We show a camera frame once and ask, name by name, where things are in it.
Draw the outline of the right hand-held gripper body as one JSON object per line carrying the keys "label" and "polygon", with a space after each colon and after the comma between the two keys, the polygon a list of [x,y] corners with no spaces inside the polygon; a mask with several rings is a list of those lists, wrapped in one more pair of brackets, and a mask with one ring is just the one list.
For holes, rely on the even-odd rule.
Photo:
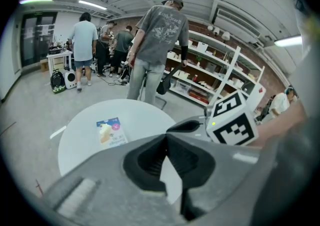
{"label": "right hand-held gripper body", "polygon": [[253,113],[239,90],[214,103],[205,126],[217,144],[246,146],[259,137]]}

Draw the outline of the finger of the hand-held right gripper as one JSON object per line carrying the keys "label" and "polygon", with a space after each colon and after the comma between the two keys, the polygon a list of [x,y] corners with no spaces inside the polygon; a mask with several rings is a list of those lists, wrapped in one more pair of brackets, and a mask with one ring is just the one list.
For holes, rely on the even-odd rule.
{"label": "finger of the hand-held right gripper", "polygon": [[167,129],[167,133],[192,133],[203,124],[203,118],[190,117],[182,120]]}

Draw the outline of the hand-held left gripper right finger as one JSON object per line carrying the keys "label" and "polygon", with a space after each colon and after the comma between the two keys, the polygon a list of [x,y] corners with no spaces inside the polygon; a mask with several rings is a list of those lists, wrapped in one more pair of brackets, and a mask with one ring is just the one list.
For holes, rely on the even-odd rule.
{"label": "hand-held left gripper right finger", "polygon": [[182,180],[177,221],[166,226],[254,226],[278,145],[229,146],[167,133],[168,157]]}

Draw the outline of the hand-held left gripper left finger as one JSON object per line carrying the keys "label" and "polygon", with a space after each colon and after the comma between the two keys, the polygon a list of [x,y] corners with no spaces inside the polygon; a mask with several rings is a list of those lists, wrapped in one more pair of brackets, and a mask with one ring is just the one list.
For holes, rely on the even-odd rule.
{"label": "hand-held left gripper left finger", "polygon": [[183,226],[165,190],[143,190],[126,174],[129,152],[159,135],[92,155],[56,181],[43,197],[52,226]]}

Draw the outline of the small blue white box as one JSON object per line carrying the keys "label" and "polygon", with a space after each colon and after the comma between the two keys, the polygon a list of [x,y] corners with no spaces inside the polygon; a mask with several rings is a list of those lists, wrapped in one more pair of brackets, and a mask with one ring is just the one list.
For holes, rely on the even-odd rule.
{"label": "small blue white box", "polygon": [[110,149],[128,143],[118,117],[97,121],[99,143],[103,149]]}

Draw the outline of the person's right forearm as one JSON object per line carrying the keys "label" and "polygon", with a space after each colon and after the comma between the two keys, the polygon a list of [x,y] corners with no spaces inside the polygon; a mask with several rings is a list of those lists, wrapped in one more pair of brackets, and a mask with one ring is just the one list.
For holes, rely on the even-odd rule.
{"label": "person's right forearm", "polygon": [[295,101],[282,114],[272,120],[257,126],[258,138],[249,146],[261,148],[272,137],[285,134],[289,129],[304,122],[307,119],[301,100]]}

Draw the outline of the black shoulder bag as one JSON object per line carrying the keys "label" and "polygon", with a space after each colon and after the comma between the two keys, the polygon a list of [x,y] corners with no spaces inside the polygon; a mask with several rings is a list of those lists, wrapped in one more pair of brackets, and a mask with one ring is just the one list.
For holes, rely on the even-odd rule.
{"label": "black shoulder bag", "polygon": [[164,95],[171,87],[171,78],[173,75],[183,67],[184,63],[181,62],[178,66],[170,71],[164,78],[161,79],[156,92],[160,95]]}

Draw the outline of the round white table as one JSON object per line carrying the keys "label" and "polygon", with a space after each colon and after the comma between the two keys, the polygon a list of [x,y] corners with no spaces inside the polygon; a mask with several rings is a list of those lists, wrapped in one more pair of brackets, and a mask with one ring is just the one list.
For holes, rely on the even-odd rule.
{"label": "round white table", "polygon": [[66,126],[58,147],[58,166],[62,176],[90,156],[110,147],[100,141],[98,122],[119,119],[128,142],[164,134],[175,121],[163,110],[132,99],[113,99],[96,103],[78,113]]}

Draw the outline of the ceiling tube light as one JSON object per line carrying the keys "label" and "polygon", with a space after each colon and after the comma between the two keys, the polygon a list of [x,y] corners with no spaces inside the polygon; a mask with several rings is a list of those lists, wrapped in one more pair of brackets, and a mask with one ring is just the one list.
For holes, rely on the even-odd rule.
{"label": "ceiling tube light", "polygon": [[87,6],[90,6],[90,7],[94,7],[94,8],[97,8],[99,10],[103,10],[103,11],[107,10],[106,7],[103,7],[103,6],[100,6],[98,4],[94,4],[94,3],[88,2],[88,1],[84,1],[84,0],[79,0],[78,3],[79,4],[83,4],[83,5],[87,5]]}
{"label": "ceiling tube light", "polygon": [[298,46],[302,45],[303,40],[301,35],[290,36],[282,39],[278,39],[274,42],[274,45],[277,47],[291,47],[291,46]]}
{"label": "ceiling tube light", "polygon": [[19,4],[29,4],[29,3],[42,3],[42,2],[52,2],[53,0],[20,0]]}

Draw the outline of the white carrier backpack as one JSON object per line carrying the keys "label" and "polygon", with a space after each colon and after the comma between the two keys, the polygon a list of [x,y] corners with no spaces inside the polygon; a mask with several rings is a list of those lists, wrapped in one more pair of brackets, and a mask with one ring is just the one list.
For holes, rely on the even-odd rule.
{"label": "white carrier backpack", "polygon": [[64,83],[66,89],[70,90],[77,86],[76,73],[73,69],[68,67],[65,68],[64,72]]}

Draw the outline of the white air conditioner unit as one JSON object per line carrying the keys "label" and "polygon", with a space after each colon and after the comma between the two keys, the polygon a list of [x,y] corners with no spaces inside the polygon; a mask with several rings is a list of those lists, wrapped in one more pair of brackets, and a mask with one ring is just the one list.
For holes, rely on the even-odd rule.
{"label": "white air conditioner unit", "polygon": [[227,21],[228,23],[234,24],[238,28],[241,28],[244,31],[247,31],[253,37],[259,38],[261,35],[261,32],[258,29],[256,29],[255,26],[252,25],[250,22],[223,8],[217,9],[217,14],[215,19],[216,20],[221,19],[221,20]]}

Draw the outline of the black green carrier backpack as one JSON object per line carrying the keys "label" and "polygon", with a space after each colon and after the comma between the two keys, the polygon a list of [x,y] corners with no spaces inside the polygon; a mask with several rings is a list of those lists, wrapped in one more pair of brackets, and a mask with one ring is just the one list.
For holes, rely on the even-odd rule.
{"label": "black green carrier backpack", "polygon": [[61,93],[66,89],[64,75],[57,69],[53,71],[50,77],[50,86],[54,94]]}

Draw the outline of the small white work table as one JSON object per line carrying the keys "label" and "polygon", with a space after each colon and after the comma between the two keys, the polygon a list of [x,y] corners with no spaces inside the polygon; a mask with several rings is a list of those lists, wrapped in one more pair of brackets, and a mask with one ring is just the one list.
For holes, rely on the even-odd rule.
{"label": "small white work table", "polygon": [[48,61],[48,69],[49,69],[49,75],[51,76],[54,72],[54,60],[55,59],[63,59],[63,66],[72,68],[72,52],[67,50],[61,53],[57,54],[48,54],[46,56],[47,61]]}

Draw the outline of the black glass door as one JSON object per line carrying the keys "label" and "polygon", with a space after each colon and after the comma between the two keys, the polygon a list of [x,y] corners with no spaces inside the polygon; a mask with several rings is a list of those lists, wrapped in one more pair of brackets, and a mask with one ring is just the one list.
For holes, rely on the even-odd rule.
{"label": "black glass door", "polygon": [[57,12],[23,15],[20,31],[20,58],[23,67],[45,59],[54,39]]}

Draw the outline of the white slanted ladder frame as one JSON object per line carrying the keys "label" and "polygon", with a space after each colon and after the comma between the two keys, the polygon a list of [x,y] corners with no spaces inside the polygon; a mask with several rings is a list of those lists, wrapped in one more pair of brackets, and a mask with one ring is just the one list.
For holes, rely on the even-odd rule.
{"label": "white slanted ladder frame", "polygon": [[219,95],[221,94],[223,88],[225,87],[226,83],[228,82],[229,77],[230,77],[233,69],[235,68],[237,59],[238,59],[238,57],[239,57],[239,55],[240,55],[240,51],[241,51],[241,47],[237,46],[237,47],[236,47],[236,50],[235,50],[235,52],[234,52],[232,61],[231,61],[230,65],[228,66],[227,71],[226,71],[226,73],[225,73],[225,76],[224,76],[221,84],[219,85],[217,91],[215,92],[213,98],[210,100],[210,102],[209,102],[209,104],[208,104],[208,107],[211,107],[211,106],[214,105],[214,103],[217,101]]}

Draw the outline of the white wall shelf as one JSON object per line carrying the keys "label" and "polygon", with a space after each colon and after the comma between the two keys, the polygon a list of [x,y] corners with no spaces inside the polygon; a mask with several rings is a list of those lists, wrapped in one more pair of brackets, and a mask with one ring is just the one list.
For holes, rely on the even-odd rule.
{"label": "white wall shelf", "polygon": [[[223,81],[236,48],[199,32],[189,31],[187,66],[172,77],[170,91],[203,107],[208,106]],[[260,80],[264,67],[240,50],[237,62],[218,100],[240,91],[256,109],[266,93]]]}

